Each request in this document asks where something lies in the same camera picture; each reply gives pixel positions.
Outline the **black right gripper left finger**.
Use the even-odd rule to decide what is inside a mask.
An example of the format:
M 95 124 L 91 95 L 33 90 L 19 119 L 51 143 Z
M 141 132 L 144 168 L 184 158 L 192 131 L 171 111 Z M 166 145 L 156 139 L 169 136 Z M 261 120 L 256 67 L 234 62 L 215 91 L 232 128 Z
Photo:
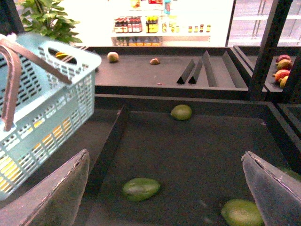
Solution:
M 71 226 L 85 191 L 90 157 L 81 150 L 0 210 L 2 226 Z

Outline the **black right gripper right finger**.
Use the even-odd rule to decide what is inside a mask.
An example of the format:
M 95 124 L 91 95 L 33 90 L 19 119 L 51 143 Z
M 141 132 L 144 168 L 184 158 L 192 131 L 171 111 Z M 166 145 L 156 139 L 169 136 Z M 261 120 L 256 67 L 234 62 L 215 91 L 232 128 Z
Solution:
M 301 182 L 252 152 L 242 167 L 247 185 L 267 226 L 301 224 Z

